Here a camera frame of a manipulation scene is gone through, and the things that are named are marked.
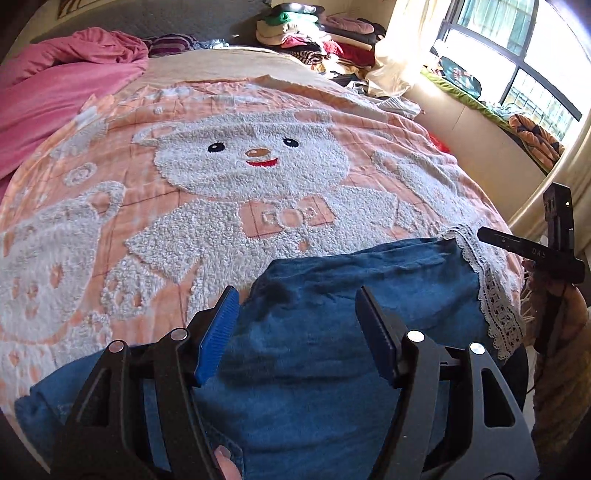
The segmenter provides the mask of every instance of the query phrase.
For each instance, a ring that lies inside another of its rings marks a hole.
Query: white lace
[[[443,240],[455,240],[462,256],[478,274],[480,310],[488,323],[488,336],[498,352],[499,360],[507,360],[521,344],[525,327],[518,309],[502,287],[498,273],[491,267],[482,244],[474,230],[467,225],[447,228],[440,234]]]

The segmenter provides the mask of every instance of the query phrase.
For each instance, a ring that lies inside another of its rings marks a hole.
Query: green cloth
[[[544,173],[544,175],[548,174],[548,168],[544,166],[535,156],[533,156],[523,144],[523,141],[515,135],[515,132],[509,126],[509,122],[504,118],[498,116],[497,114],[491,112],[485,105],[480,103],[476,100],[473,96],[468,95],[464,90],[456,87],[454,84],[448,82],[445,78],[439,76],[437,73],[430,72],[426,68],[423,68],[421,71],[425,77],[431,80],[435,85],[439,87],[440,90],[443,90],[451,97],[455,98],[458,102],[463,103],[468,108],[473,110],[479,111],[482,115],[488,118],[491,122],[497,125],[499,128],[502,128],[505,132],[509,134],[511,138],[514,140],[518,140],[518,142],[523,145],[521,149],[529,155],[529,157],[538,165],[538,168]]]
[[[301,20],[316,23],[318,21],[318,17],[309,14],[297,14],[295,12],[282,12],[276,17],[265,18],[265,22],[267,22],[267,25],[270,25],[272,27],[276,25],[283,25],[284,23],[297,22]]]

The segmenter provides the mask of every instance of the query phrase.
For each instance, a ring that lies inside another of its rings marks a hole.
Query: human hand
[[[223,476],[226,480],[242,480],[240,471],[238,470],[238,467],[234,465],[234,462],[230,460],[230,451],[226,447],[220,445],[213,453],[216,456],[217,462],[222,469]]]
[[[534,262],[531,260],[524,260],[522,265],[526,271],[531,273],[527,281],[527,288],[531,290],[530,302],[535,311],[537,322],[541,321],[544,314],[546,293],[556,297],[563,296],[563,302],[566,304],[566,314],[559,342],[570,342],[580,333],[589,319],[587,304],[583,295],[573,284],[566,283],[565,287],[563,280],[553,280],[546,272],[536,270]]]

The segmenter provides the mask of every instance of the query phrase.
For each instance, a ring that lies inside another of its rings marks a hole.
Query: blue denim garment
[[[362,285],[408,327],[445,345],[478,341],[496,357],[478,276],[455,241],[409,239],[354,254],[276,260],[242,305],[217,375],[194,390],[212,446],[228,447],[245,479],[369,475],[398,391],[379,377],[355,317]],[[62,367],[17,400],[23,431],[48,461],[99,355]],[[446,387],[440,384],[431,446],[443,437]],[[166,467],[154,406],[147,395],[152,452]]]

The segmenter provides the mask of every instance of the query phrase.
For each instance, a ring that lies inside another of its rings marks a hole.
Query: bear eye
[[[211,145],[209,145],[207,148],[207,151],[210,153],[214,153],[214,152],[224,151],[225,149],[226,149],[226,145],[224,145],[222,142],[216,142],[216,143],[212,143]]]
[[[283,143],[285,145],[287,145],[288,147],[299,147],[300,146],[300,144],[297,142],[297,140],[294,140],[293,138],[284,138]]]

